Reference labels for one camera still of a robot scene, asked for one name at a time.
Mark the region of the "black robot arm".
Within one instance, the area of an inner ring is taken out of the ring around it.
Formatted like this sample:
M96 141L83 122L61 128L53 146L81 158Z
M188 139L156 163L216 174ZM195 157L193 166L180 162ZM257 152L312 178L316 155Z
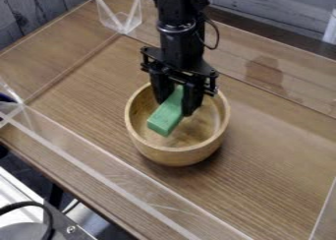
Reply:
M205 24L219 29L204 13L209 0L153 0L157 9L156 29L160 46L140 48L141 70L149 74L155 98L161 104L175 86L183 87L181 111L191 116L201 106L204 95L216 94L217 70L204 60L204 52L217 49L205 41Z

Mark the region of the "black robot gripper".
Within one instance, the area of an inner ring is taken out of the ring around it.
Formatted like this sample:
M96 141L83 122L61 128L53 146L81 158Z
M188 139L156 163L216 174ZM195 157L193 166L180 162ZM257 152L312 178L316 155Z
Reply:
M149 73L155 98L161 104L184 85L183 114L191 116L203 104L204 94L216 94L216 69L205 62L205 21L180 26L157 23L160 47L140 49L141 70Z

